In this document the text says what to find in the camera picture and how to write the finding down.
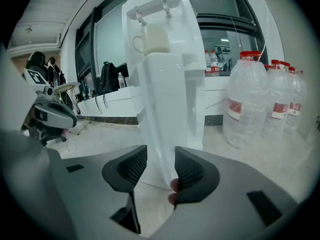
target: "floor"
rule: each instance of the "floor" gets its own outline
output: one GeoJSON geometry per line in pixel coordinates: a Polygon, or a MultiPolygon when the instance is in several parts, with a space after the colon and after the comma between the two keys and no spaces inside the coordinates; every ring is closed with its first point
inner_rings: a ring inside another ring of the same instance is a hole
{"type": "MultiPolygon", "coordinates": [[[[48,143],[48,148],[57,149],[63,159],[144,144],[137,126],[88,124],[81,120],[70,131],[67,146],[60,140],[48,143]],[[84,126],[81,135],[77,136],[84,126]]],[[[312,134],[315,136],[312,143],[298,134],[284,133],[281,141],[273,144],[259,136],[252,145],[240,150],[227,143],[222,126],[205,126],[203,150],[254,167],[301,202],[310,194],[320,168],[320,153],[314,145],[314,140],[320,140],[320,133],[314,131],[312,134]]],[[[173,207],[167,201],[171,192],[157,170],[148,163],[134,189],[142,236],[151,236],[172,214],[173,207]]]]}

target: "mug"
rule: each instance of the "mug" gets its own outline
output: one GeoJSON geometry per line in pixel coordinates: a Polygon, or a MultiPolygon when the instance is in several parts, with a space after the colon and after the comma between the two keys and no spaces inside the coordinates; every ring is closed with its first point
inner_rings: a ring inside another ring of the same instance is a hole
{"type": "Polygon", "coordinates": [[[143,27],[142,36],[136,35],[132,39],[133,48],[145,56],[151,53],[169,53],[169,40],[166,30],[159,24],[148,24],[143,27]],[[142,40],[143,50],[135,45],[135,40],[142,40]]]}

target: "black and white logo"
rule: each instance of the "black and white logo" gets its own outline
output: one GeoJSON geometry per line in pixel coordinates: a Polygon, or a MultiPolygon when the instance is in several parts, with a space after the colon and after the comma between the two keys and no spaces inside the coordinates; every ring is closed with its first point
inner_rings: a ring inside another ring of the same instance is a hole
{"type": "Polygon", "coordinates": [[[41,77],[40,73],[35,72],[35,71],[31,71],[31,70],[27,70],[27,71],[28,71],[29,75],[32,77],[33,81],[36,84],[39,84],[39,85],[45,85],[46,84],[46,82],[41,77]]]}

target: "dispenser tap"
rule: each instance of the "dispenser tap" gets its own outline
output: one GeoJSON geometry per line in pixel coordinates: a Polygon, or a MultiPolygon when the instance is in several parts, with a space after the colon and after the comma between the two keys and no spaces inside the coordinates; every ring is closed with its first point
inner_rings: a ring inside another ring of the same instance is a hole
{"type": "Polygon", "coordinates": [[[172,17],[172,14],[170,13],[170,6],[167,4],[167,0],[162,0],[163,1],[163,9],[165,11],[165,16],[169,19],[172,17]]]}
{"type": "Polygon", "coordinates": [[[136,20],[138,21],[138,22],[140,22],[141,23],[141,25],[144,27],[145,25],[147,25],[147,22],[143,19],[143,17],[142,17],[142,13],[141,12],[139,12],[139,10],[138,10],[138,6],[136,6],[136,20]]]}

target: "black baseboard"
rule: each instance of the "black baseboard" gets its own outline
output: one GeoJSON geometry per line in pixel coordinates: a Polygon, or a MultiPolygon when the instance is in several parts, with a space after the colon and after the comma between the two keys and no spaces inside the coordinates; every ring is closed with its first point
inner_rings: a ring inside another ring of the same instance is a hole
{"type": "MultiPolygon", "coordinates": [[[[138,119],[136,117],[121,117],[121,116],[113,116],[113,117],[103,117],[103,116],[77,116],[78,119],[83,120],[91,120],[95,122],[101,123],[111,123],[111,124],[122,124],[122,125],[134,125],[137,126],[138,119]]],[[[217,115],[206,115],[204,119],[205,126],[222,126],[223,123],[223,114],[217,115]]]]}

